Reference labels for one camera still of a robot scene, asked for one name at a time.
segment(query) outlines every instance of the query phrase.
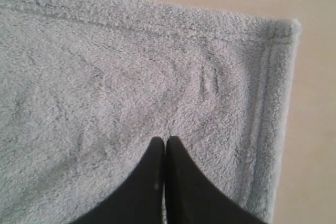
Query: floor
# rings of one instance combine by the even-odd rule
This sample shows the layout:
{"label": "floor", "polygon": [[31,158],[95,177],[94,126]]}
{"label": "floor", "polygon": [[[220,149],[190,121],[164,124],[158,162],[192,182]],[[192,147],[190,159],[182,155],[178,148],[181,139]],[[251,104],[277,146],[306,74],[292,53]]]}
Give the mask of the floor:
{"label": "floor", "polygon": [[296,62],[274,223],[334,223],[335,0],[159,1],[300,20],[303,33]]}

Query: fuzzy texture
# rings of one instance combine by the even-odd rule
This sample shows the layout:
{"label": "fuzzy texture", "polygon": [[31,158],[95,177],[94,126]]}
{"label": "fuzzy texture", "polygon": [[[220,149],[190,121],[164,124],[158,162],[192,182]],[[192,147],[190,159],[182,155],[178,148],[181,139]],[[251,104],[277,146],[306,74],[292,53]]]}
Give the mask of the fuzzy texture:
{"label": "fuzzy texture", "polygon": [[147,0],[0,0],[0,223],[67,223],[153,136],[272,218],[299,25]]}

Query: beige floor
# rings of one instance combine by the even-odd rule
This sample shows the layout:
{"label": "beige floor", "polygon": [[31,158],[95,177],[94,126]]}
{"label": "beige floor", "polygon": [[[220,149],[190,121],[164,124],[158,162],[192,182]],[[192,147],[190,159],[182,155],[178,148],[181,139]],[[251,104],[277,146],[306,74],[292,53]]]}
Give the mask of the beige floor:
{"label": "beige floor", "polygon": [[303,26],[274,223],[336,223],[335,0],[160,0]]}

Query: fleece fabric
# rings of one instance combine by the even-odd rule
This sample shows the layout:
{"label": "fleece fabric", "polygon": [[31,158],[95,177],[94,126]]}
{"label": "fleece fabric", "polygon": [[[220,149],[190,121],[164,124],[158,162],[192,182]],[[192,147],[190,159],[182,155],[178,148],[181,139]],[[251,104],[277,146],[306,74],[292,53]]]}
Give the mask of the fleece fabric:
{"label": "fleece fabric", "polygon": [[0,223],[67,223],[154,136],[270,221],[299,24],[147,0],[0,0]]}

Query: gray fleece blanket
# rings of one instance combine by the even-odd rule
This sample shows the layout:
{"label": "gray fleece blanket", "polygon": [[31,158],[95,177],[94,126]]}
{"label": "gray fleece blanket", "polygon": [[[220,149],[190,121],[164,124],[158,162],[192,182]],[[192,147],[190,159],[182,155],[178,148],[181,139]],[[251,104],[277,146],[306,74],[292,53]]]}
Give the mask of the gray fleece blanket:
{"label": "gray fleece blanket", "polygon": [[0,223],[67,223],[178,135],[270,221],[299,25],[147,0],[0,0]]}

